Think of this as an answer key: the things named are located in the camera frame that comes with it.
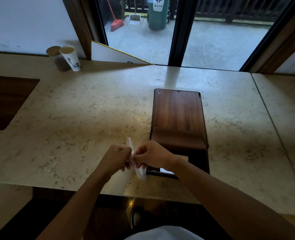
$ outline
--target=broom head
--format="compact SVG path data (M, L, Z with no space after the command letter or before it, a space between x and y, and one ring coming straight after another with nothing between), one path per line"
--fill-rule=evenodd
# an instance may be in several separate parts
M118 28L121 28L122 26L124 26L124 22L120 19L115 19L113 23L111 24L111 31L113 32L117 30Z

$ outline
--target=hand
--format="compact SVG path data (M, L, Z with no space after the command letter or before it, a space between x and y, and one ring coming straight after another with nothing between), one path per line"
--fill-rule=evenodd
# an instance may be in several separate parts
M110 180L111 176L118 170L125 171L125 168L131 169L129 164L132 149L123 145L112 145L102 157L96 167L96 171L103 173Z
M145 169L148 165L154 168L164 168L170 171L171 165L177 157L162 147L159 143L151 140L141 145L133 154L136 168Z

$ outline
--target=red broom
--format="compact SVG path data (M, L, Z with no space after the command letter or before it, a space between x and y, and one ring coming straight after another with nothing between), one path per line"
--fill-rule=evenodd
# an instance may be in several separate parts
M113 11L112 11L109 0L107 0L107 2L109 4L110 10L111 10L113 18L114 18L114 21L111 24L111 31L113 32L113 31L117 30L118 28L121 28L122 26L124 26L124 22L122 20L120 20L120 19L115 19L115 16L113 14Z

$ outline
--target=green trash bin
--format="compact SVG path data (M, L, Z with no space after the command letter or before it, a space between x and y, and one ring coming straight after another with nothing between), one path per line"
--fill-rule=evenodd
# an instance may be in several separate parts
M152 30L166 28L169 0L148 0L148 27Z

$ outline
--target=forearm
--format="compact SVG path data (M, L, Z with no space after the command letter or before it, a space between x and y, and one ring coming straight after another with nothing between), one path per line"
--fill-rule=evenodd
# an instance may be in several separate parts
M96 199L108 180L94 171L37 240L80 240Z
M171 171L233 239L295 239L295 227L269 207L187 161L173 161Z

